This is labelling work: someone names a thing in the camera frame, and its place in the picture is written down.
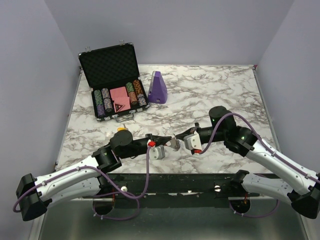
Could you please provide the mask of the metal key organizer red handle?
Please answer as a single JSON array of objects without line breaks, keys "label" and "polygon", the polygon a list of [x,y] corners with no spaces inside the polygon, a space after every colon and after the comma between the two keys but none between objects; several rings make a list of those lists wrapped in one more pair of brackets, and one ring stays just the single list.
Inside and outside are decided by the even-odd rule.
[{"label": "metal key organizer red handle", "polygon": [[175,152],[177,152],[181,148],[180,141],[175,137],[169,140],[166,143],[166,146],[172,148]]}]

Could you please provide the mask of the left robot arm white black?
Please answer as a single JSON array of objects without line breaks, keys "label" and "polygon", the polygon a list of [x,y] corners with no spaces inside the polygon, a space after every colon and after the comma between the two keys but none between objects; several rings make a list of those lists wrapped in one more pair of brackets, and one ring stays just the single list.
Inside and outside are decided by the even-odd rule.
[{"label": "left robot arm white black", "polygon": [[146,154],[149,147],[164,146],[170,140],[171,136],[152,134],[134,140],[129,130],[120,130],[107,145],[77,164],[44,176],[34,177],[29,173],[21,177],[13,211],[21,213],[24,221],[33,220],[47,211],[49,200],[58,192],[81,181],[109,173],[121,167],[121,159]]}]

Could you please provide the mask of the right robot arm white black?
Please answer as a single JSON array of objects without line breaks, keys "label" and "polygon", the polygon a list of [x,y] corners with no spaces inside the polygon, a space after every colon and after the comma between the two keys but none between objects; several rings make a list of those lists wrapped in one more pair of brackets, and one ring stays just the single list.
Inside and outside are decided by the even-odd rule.
[{"label": "right robot arm white black", "polygon": [[316,219],[320,212],[320,175],[304,167],[272,147],[251,124],[238,126],[232,113],[223,106],[209,110],[211,126],[198,124],[177,134],[192,154],[204,154],[211,143],[223,142],[231,152],[252,160],[274,173],[278,178],[263,178],[239,170],[230,183],[230,191],[241,196],[245,192],[262,194],[288,203],[300,215]]}]

